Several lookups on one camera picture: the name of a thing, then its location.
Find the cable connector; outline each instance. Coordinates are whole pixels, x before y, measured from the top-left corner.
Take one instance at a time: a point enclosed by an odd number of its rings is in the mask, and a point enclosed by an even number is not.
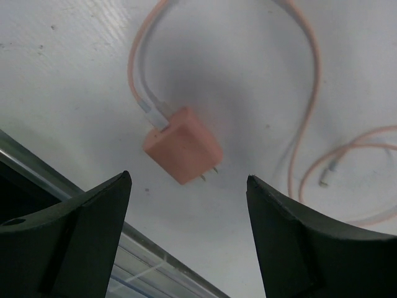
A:
[[[329,186],[332,177],[336,174],[337,165],[337,160],[332,160],[332,162],[329,163],[328,167],[321,174],[318,185],[323,188],[327,188]]]

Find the charging cable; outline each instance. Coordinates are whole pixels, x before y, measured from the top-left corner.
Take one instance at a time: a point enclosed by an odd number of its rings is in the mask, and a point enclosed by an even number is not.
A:
[[[273,0],[273,1],[276,2],[282,8],[284,8],[288,12],[288,14],[292,18],[294,18],[297,24],[301,27],[302,31],[304,32],[304,34],[308,39],[308,42],[310,44],[313,53],[313,71],[314,71],[313,87],[312,87],[309,103],[306,108],[305,116],[300,125],[297,135],[297,140],[293,147],[292,156],[288,166],[288,178],[287,178],[288,195],[293,199],[294,198],[293,172],[295,169],[295,164],[297,162],[298,152],[301,147],[301,144],[303,143],[303,139],[308,129],[310,120],[313,116],[314,109],[318,103],[318,94],[320,90],[321,77],[322,77],[321,52],[319,48],[319,43],[314,33],[314,29],[312,28],[312,26],[310,25],[309,21],[304,16],[300,8],[295,4],[294,0]],[[135,57],[138,48],[140,46],[140,43],[145,33],[148,30],[148,27],[153,23],[155,18],[157,18],[157,16],[159,16],[160,13],[162,13],[162,11],[167,7],[168,4],[169,4],[169,0],[160,0],[157,3],[157,5],[153,8],[153,10],[149,13],[149,15],[146,17],[138,33],[136,34],[128,61],[128,83],[130,85],[131,92],[134,95],[140,107],[146,113],[148,120],[160,132],[162,132],[164,129],[166,129],[169,126],[169,121],[168,121],[169,117],[164,112],[164,103],[159,101],[157,98],[155,98],[155,96],[151,95],[151,93],[147,91],[146,91],[147,99],[145,98],[144,100],[136,90],[133,73],[134,73]],[[325,167],[319,179],[319,185],[322,187],[329,185],[332,175],[334,175],[336,172],[336,168],[338,164],[342,161],[343,157],[345,157],[346,154],[348,154],[353,149],[382,148],[382,149],[397,151],[397,146],[395,145],[390,145],[387,143],[365,143],[372,137],[385,132],[397,132],[397,125],[391,125],[391,126],[379,127],[377,129],[373,129],[355,138],[347,145],[333,149],[329,153],[318,158],[303,175],[303,178],[298,188],[298,201],[304,204],[303,191],[307,184],[308,178],[313,174],[313,171],[316,170],[319,166],[321,166],[325,161],[331,159],[331,161],[329,162],[327,167]],[[397,212],[392,212],[392,213],[385,212],[385,214],[386,214],[385,216],[383,216],[382,214],[378,214],[368,218],[368,220],[364,219],[349,223],[360,226],[373,225],[397,216]]]

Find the white surface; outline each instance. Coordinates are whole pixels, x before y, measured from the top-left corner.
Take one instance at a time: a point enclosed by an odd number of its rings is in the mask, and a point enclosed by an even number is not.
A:
[[[149,85],[175,108],[193,106],[225,150],[218,175],[182,187],[142,152],[150,127],[126,82],[155,2],[0,0],[0,127],[84,189],[129,170],[130,224],[232,298],[264,297],[245,182],[257,174],[286,190],[280,159],[310,93],[309,46],[268,1],[184,0],[167,14],[147,53]],[[397,122],[397,2],[297,3],[319,37],[324,81],[295,184],[331,147]],[[384,151],[347,157],[331,189],[310,181],[309,205],[339,219],[389,207],[387,161]],[[397,221],[371,228],[397,233]]]

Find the white table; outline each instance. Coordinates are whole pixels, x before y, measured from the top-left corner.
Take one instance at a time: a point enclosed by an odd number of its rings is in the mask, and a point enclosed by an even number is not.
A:
[[[324,58],[297,181],[331,147],[397,122],[397,2],[342,2],[297,0]],[[162,20],[149,85],[192,106],[225,151],[219,174],[180,186],[143,153],[150,126],[127,86],[132,39],[155,3],[0,0],[0,127],[83,189],[129,170],[128,223],[232,298],[264,297],[245,182],[257,174],[286,191],[282,157],[311,90],[310,48],[273,2],[183,0]],[[395,175],[384,151],[364,150],[331,189],[313,178],[307,201],[339,219],[371,214],[395,201]],[[397,233],[397,221],[371,228]]]

